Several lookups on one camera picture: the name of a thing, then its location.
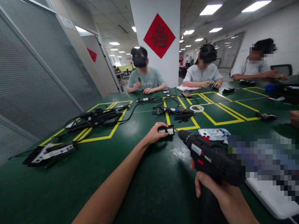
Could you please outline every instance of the green t-shirt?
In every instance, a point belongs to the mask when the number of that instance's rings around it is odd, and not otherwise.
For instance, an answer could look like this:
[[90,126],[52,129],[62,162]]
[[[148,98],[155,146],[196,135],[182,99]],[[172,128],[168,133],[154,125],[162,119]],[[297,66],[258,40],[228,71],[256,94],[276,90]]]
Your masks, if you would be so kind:
[[129,78],[128,88],[133,88],[134,83],[138,83],[138,76],[140,77],[142,86],[138,89],[138,91],[145,90],[146,88],[156,88],[162,84],[166,84],[164,79],[162,78],[160,72],[155,68],[149,68],[149,73],[141,74],[139,69],[132,71]]

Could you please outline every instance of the pink cloth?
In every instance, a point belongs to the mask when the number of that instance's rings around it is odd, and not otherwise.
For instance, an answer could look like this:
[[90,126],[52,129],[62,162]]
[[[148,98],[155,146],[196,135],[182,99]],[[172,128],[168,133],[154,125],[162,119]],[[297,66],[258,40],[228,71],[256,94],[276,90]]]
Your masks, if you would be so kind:
[[198,90],[201,89],[201,87],[188,87],[186,85],[181,85],[182,88],[186,89],[186,90]]

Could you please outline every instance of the ceiling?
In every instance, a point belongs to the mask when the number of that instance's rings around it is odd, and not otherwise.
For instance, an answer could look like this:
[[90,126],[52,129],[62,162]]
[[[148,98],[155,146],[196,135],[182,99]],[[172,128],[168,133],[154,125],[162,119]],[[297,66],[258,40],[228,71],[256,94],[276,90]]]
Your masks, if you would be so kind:
[[[133,47],[138,46],[136,33],[132,30],[134,20],[130,0],[75,0],[90,10],[94,21],[103,39],[103,45],[109,55],[130,57],[126,55]],[[195,30],[191,35],[185,35],[180,49],[199,47],[204,40],[194,42],[198,38],[206,37],[212,40],[232,30],[244,26],[267,14],[273,13],[297,0],[272,0],[266,6],[255,12],[241,13],[241,11],[256,0],[181,0],[180,37],[186,30]],[[208,4],[223,4],[213,15],[200,16],[199,14]],[[223,27],[222,30],[209,33],[213,28]]]

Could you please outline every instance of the hand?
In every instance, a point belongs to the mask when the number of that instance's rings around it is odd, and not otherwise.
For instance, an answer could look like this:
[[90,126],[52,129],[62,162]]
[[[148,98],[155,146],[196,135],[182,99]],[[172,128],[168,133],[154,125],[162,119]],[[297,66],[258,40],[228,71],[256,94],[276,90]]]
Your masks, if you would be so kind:
[[288,80],[288,76],[286,74],[279,74],[275,76],[276,79],[280,79],[280,80]]
[[135,91],[137,91],[141,86],[142,86],[141,83],[137,82],[137,83],[134,83],[133,88],[134,88]]
[[159,133],[158,128],[164,126],[168,128],[168,125],[163,122],[157,122],[149,133],[143,138],[143,140],[148,144],[153,144],[158,141],[160,138],[164,138],[168,135],[168,133]]
[[150,93],[153,93],[153,92],[155,92],[155,89],[151,89],[151,88],[146,88],[146,89],[143,91],[144,94],[150,94]]
[[212,87],[213,87],[213,88],[217,88],[217,89],[219,89],[219,88],[221,87],[221,84],[222,84],[222,82],[217,80],[217,81],[212,85]]
[[207,88],[207,87],[209,87],[210,84],[211,84],[211,82],[209,82],[209,81],[204,81],[204,82],[201,82],[201,83],[200,83],[200,87],[202,87],[202,88]]
[[[190,168],[195,168],[194,160],[191,160]],[[195,176],[195,190],[198,198],[201,195],[199,181],[215,195],[229,224],[259,223],[250,210],[240,188],[231,186],[227,182],[220,186],[209,175],[198,171]]]
[[291,116],[291,124],[299,128],[299,110],[292,110],[290,111],[290,116]]
[[276,78],[277,70],[271,70],[263,73],[263,78]]

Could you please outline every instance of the white pillar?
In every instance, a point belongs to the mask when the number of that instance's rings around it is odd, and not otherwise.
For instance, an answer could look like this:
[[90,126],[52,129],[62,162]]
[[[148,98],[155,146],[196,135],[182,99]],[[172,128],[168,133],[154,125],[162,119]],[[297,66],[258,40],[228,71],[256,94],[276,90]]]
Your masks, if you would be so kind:
[[[178,86],[179,39],[180,39],[180,0],[130,0],[137,38],[140,46],[148,52],[149,66],[160,71],[168,86]],[[157,13],[172,31],[174,41],[160,58],[144,41]]]

